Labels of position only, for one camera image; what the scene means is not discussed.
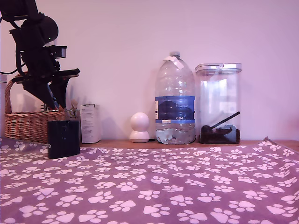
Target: white wall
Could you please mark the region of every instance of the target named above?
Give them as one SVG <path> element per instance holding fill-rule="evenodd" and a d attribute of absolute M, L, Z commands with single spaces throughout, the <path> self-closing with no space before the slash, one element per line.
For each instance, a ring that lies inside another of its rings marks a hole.
<path fill-rule="evenodd" d="M 154 83 L 161 61 L 179 50 L 199 63 L 243 64 L 243 139 L 299 140 L 299 1 L 297 0 L 36 0 L 67 45 L 63 70 L 80 68 L 67 95 L 101 106 L 104 139 L 125 139 L 129 119 L 145 112 L 154 137 Z M 15 69 L 11 26 L 1 23 L 1 70 Z M 13 110 L 38 102 L 13 88 Z"/>

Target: large water bottle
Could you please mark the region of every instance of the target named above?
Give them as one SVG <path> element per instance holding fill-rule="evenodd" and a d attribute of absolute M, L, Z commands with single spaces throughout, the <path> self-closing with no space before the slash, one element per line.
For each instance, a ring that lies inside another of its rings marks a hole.
<path fill-rule="evenodd" d="M 179 52 L 164 59 L 156 81 L 156 136 L 164 144 L 195 140 L 195 81 Z"/>

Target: product box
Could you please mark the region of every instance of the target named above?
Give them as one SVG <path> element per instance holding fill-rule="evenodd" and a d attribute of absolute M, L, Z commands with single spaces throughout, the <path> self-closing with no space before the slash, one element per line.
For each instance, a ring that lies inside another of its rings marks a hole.
<path fill-rule="evenodd" d="M 80 109 L 82 143 L 96 143 L 101 140 L 100 106 L 83 104 Z"/>
<path fill-rule="evenodd" d="M 7 76 L 0 74 L 0 137 L 4 138 L 5 134 L 5 89 Z"/>

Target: wooden shelf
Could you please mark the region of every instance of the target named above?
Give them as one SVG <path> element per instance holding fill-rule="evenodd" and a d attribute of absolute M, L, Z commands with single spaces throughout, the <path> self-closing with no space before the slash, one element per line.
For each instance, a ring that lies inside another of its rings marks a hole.
<path fill-rule="evenodd" d="M 242 140 L 238 145 L 254 145 L 261 142 L 261 140 Z M 274 140 L 275 143 L 292 148 L 299 152 L 299 141 L 294 140 Z M 81 147 L 113 147 L 113 148 L 182 148 L 182 147 L 216 147 L 216 146 L 232 146 L 232 145 L 205 145 L 198 142 L 193 142 L 186 145 L 166 145 L 157 141 L 146 143 L 133 143 L 129 140 L 101 140 L 97 143 L 81 144 Z"/>

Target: bottle label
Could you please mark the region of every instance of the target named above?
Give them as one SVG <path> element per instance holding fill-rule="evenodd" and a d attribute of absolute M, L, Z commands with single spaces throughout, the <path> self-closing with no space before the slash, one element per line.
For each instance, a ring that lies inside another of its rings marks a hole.
<path fill-rule="evenodd" d="M 195 124 L 194 96 L 167 96 L 155 99 L 156 123 Z"/>

